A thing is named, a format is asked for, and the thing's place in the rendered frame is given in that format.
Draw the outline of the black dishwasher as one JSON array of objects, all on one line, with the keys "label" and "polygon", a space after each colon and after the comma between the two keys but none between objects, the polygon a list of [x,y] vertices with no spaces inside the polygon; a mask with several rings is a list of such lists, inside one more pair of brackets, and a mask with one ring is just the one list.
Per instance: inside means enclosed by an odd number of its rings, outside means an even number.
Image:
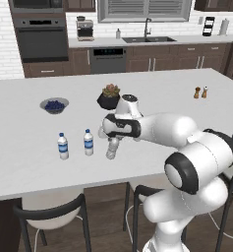
[{"label": "black dishwasher", "polygon": [[89,51],[90,72],[92,74],[112,74],[126,72],[125,47],[97,47]]}]

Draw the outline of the black and white rack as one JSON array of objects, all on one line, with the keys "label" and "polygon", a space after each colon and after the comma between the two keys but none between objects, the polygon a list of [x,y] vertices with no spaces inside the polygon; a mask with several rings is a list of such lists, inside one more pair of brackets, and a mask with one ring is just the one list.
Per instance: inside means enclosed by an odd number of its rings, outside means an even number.
[{"label": "black and white rack", "polygon": [[215,17],[206,17],[204,20],[203,36],[211,36]]}]

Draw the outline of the pile of blueberries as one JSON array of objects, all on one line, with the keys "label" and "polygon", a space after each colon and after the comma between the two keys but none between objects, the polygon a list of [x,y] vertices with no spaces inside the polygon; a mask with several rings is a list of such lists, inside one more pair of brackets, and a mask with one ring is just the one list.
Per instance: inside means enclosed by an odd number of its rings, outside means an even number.
[{"label": "pile of blueberries", "polygon": [[61,110],[65,107],[65,105],[58,100],[49,100],[46,105],[46,110]]}]

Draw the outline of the dark sink basin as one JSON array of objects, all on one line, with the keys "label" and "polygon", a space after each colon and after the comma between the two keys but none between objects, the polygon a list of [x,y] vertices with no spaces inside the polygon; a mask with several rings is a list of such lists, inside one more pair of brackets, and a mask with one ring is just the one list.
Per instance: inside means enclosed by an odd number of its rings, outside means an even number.
[{"label": "dark sink basin", "polygon": [[150,36],[150,37],[123,37],[127,43],[149,43],[149,42],[173,42],[177,41],[169,36]]}]

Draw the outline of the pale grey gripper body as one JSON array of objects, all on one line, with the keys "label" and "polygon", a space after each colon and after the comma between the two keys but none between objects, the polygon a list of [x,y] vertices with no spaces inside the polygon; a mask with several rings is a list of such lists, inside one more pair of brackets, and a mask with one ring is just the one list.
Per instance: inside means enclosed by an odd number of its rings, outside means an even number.
[{"label": "pale grey gripper body", "polygon": [[120,143],[119,138],[109,138],[108,139],[108,149],[106,152],[106,157],[108,159],[114,159],[116,157],[116,152],[118,150]]}]

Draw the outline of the window with grey blinds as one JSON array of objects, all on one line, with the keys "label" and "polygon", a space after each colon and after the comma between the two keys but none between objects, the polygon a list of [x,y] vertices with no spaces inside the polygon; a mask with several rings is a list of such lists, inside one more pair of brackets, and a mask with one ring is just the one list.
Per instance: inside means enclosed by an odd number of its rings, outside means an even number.
[{"label": "window with grey blinds", "polygon": [[97,0],[100,23],[188,22],[192,0]]}]

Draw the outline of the succulent plant in black pot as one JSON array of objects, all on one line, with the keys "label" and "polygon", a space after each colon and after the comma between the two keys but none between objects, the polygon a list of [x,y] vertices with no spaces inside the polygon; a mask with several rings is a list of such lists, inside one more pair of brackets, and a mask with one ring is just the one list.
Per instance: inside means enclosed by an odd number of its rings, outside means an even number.
[{"label": "succulent plant in black pot", "polygon": [[102,89],[102,93],[97,99],[97,103],[104,109],[115,109],[120,99],[120,89],[117,85],[107,85]]}]

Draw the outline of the black stool with white seat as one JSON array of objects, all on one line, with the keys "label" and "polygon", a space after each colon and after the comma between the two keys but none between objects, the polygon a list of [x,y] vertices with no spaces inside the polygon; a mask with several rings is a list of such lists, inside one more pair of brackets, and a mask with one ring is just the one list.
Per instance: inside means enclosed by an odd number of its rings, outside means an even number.
[{"label": "black stool with white seat", "polygon": [[69,224],[74,218],[83,221],[87,252],[91,252],[87,203],[83,188],[60,189],[56,192],[43,192],[22,198],[20,205],[13,207],[22,229],[26,252],[36,252],[37,237],[47,245],[45,230],[57,229]]},{"label": "black stool with white seat", "polygon": [[228,185],[228,198],[224,205],[223,213],[222,213],[222,219],[220,225],[217,225],[214,218],[210,216],[211,220],[213,221],[214,225],[218,229],[218,236],[217,236],[217,242],[215,246],[215,252],[220,252],[221,243],[223,236],[229,236],[224,232],[226,221],[228,218],[228,212],[229,208],[231,206],[231,203],[233,201],[233,165],[228,168],[226,171],[222,173],[222,178]]},{"label": "black stool with white seat", "polygon": [[[126,187],[123,230],[128,230],[132,242],[132,252],[138,250],[138,219],[139,205],[146,197],[154,195],[172,185],[166,181],[161,184],[148,182],[145,185],[135,186],[128,182]],[[190,252],[184,244],[187,225],[185,220],[171,220],[159,222],[153,237],[146,243],[143,252]]]}]

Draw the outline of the brown base cupboards run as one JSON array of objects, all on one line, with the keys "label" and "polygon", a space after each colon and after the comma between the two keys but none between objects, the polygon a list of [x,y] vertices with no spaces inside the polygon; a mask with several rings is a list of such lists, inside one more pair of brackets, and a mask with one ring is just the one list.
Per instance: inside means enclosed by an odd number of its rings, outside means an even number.
[{"label": "brown base cupboards run", "polygon": [[[233,42],[126,46],[126,72],[211,68],[233,80]],[[88,75],[89,51],[71,48],[64,62],[24,63],[26,78]]]}]

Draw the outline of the black microwave oven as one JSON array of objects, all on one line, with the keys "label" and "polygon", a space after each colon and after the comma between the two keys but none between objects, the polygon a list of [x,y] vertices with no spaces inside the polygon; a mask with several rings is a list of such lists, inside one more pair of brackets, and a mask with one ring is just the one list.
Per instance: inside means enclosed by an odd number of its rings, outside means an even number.
[{"label": "black microwave oven", "polygon": [[9,0],[14,13],[62,13],[63,0]]}]

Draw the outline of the dark wood island cabinet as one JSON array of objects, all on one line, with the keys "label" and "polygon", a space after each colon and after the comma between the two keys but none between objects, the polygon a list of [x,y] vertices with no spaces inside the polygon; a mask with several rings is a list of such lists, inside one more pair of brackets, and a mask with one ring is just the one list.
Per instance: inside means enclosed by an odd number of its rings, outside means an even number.
[{"label": "dark wood island cabinet", "polygon": [[21,227],[13,206],[19,205],[21,199],[0,201],[0,252],[18,252]]}]

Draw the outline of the brown wall cupboard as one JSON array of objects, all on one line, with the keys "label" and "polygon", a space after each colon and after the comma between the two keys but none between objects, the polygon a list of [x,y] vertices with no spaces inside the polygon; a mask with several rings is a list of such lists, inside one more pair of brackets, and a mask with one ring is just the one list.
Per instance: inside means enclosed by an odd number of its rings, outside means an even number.
[{"label": "brown wall cupboard", "polygon": [[233,0],[196,0],[195,10],[202,12],[233,12]]},{"label": "brown wall cupboard", "polygon": [[94,12],[95,0],[65,0],[66,12]]}]

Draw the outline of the white paper towel roll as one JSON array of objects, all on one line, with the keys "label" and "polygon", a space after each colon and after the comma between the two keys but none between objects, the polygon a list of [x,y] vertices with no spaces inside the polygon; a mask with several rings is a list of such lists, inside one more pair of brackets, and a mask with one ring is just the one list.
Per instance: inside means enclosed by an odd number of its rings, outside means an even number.
[{"label": "white paper towel roll", "polygon": [[229,20],[227,19],[222,20],[218,35],[226,35],[228,26],[229,26]]}]

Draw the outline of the grey bowl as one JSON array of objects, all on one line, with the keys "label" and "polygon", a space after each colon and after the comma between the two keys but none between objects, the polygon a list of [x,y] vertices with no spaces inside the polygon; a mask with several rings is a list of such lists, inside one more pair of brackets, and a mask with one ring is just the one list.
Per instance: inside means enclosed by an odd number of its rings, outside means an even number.
[{"label": "grey bowl", "polygon": [[[65,105],[65,107],[64,107],[63,109],[61,109],[61,110],[46,110],[46,109],[45,109],[45,105],[46,105],[46,103],[47,103],[49,100],[58,100],[58,101],[62,102],[62,103]],[[45,99],[44,101],[42,101],[42,102],[40,103],[39,106],[40,106],[43,110],[45,110],[46,112],[48,112],[49,114],[60,114],[60,113],[62,113],[62,112],[64,111],[64,109],[65,109],[68,105],[69,105],[69,101],[68,101],[67,99],[63,98],[63,97],[51,97],[51,98],[48,98],[48,99]]]}]

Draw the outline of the silver coffee machine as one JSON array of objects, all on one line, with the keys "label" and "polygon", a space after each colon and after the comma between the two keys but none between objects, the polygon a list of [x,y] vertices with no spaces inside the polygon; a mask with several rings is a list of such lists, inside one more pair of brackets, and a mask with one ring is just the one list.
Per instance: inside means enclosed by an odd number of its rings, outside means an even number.
[{"label": "silver coffee machine", "polygon": [[84,16],[77,16],[77,38],[78,41],[93,41],[93,21]]}]

